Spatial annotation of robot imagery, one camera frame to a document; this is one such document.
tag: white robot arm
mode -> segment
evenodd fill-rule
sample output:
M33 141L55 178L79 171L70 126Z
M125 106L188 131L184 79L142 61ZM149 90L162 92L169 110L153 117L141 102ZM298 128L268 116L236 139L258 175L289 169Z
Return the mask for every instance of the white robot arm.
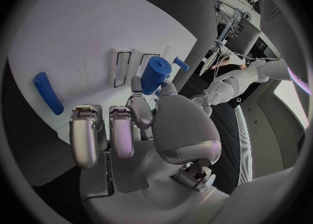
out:
M195 95L191 100L211 115L210 105L228 102L244 93L250 84L267 82L269 79L290 80L284 60L268 63L265 60L256 60L245 70L233 70L216 77L203 94Z

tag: pink light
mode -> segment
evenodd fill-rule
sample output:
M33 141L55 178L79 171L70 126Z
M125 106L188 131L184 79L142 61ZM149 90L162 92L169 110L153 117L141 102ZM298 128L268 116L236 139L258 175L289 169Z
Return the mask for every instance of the pink light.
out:
M310 90L310 87L309 87L306 83L304 83L302 80L300 80L300 79L292 72L292 70L291 70L289 67L288 67L288 72L289 72L289 75L290 75L290 77L292 78L292 80L294 80L294 82L295 82L296 84L298 84L301 89L303 89L303 90L304 90L305 92L307 92L309 95L312 95L311 90Z

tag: person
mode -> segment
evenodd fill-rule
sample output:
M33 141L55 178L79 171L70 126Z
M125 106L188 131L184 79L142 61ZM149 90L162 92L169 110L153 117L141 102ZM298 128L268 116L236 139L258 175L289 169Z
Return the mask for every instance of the person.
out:
M243 56L237 56L236 54L231 53L229 51L229 52L225 52L220 57L220 61L218 61L215 65L212 65L210 67L210 69L215 69L218 66L225 66L225 65L229 65L229 64L238 65L238 69L241 69L241 70L247 68L246 59Z

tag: gray wall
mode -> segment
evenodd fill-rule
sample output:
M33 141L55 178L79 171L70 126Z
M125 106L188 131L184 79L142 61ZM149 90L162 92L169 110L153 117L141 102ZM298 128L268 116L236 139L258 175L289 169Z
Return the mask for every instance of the gray wall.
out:
M303 132L293 113L274 95L280 81L261 84L242 104L250 136L252 177L294 165Z

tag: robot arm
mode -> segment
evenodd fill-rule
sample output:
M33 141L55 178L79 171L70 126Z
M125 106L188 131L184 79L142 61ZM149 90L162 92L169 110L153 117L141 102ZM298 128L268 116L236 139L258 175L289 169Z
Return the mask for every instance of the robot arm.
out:
M256 60L245 70L233 70L216 77L203 94L193 96L192 101L202 106L211 115L210 105L225 103L243 94L250 84L263 83L269 79L290 80L284 60Z

